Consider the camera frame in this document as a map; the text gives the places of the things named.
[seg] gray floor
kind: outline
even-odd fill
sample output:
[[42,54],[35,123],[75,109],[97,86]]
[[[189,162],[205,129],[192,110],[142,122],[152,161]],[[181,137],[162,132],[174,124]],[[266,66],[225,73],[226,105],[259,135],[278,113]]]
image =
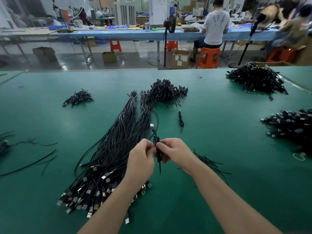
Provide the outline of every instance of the gray floor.
[[[163,46],[160,46],[160,62],[157,62],[157,45],[156,43],[146,43],[143,41],[136,42],[136,49],[132,41],[121,42],[123,52],[117,52],[117,63],[103,63],[101,53],[103,51],[110,51],[109,44],[92,47],[93,59],[89,64],[86,64],[85,59],[81,53],[80,46],[73,46],[70,43],[56,43],[54,45],[48,43],[47,46],[53,47],[56,51],[58,61],[54,63],[41,64],[38,61],[36,55],[32,54],[32,48],[38,47],[31,44],[22,46],[26,53],[26,58],[20,54],[20,52],[11,46],[9,49],[10,55],[0,55],[0,70],[25,70],[28,69],[30,72],[43,72],[43,71],[67,71],[67,70],[124,70],[124,69],[157,69],[158,64],[163,64]],[[227,44],[226,49],[229,49],[231,44]],[[193,44],[187,43],[186,41],[179,45],[179,49],[192,50]],[[239,46],[235,46],[232,54],[236,52]],[[240,47],[230,58],[224,57],[219,59],[218,67],[228,67],[229,63],[238,63],[240,56],[243,52],[244,46]],[[262,51],[259,51],[259,46],[251,46],[244,56],[243,64],[250,61],[261,60]],[[172,55],[174,51],[167,52],[166,64],[171,65]],[[227,56],[229,50],[225,51],[223,56]],[[196,63],[190,62],[189,69],[196,67]]]

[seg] man in gray t-shirt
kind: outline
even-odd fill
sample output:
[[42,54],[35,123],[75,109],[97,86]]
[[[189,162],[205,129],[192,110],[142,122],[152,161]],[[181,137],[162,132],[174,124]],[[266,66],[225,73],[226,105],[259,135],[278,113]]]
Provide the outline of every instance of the man in gray t-shirt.
[[205,39],[194,42],[193,58],[190,59],[196,62],[198,48],[219,48],[222,44],[223,34],[227,33],[230,15],[222,10],[224,0],[214,0],[213,12],[210,12],[202,27],[202,34],[206,34]]

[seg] white label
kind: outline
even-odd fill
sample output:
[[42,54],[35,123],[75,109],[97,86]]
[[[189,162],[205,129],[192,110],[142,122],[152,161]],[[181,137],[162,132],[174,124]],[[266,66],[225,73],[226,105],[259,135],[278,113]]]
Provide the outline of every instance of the white label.
[[188,61],[188,56],[181,56],[182,61]]

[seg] rubber band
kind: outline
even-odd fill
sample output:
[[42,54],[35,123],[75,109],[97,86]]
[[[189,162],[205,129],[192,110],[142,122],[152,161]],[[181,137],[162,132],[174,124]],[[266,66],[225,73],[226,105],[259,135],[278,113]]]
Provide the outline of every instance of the rubber band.
[[297,159],[297,160],[299,160],[299,161],[305,161],[305,157],[303,157],[301,154],[294,153],[293,156],[294,156],[295,159]]

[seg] orange plastic stool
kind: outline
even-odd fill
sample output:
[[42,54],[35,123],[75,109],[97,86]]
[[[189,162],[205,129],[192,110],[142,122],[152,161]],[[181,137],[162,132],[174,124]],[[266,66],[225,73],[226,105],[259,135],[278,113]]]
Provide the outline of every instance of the orange plastic stool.
[[267,59],[267,62],[278,62],[278,61],[290,62],[291,59],[294,57],[296,51],[297,50],[292,48],[277,47],[271,53],[271,55]]
[[[201,60],[202,54],[205,53],[205,59]],[[203,69],[217,68],[220,56],[220,48],[202,48],[199,55],[199,60],[196,69],[201,67]]]
[[111,44],[111,52],[114,50],[119,50],[121,52],[121,47],[118,39],[110,38],[110,44]]
[[179,43],[179,41],[177,41],[177,42],[175,42],[175,41],[169,41],[169,42],[166,44],[167,50],[168,50],[169,52],[171,52],[171,50],[172,50],[173,48],[177,49],[178,43]]

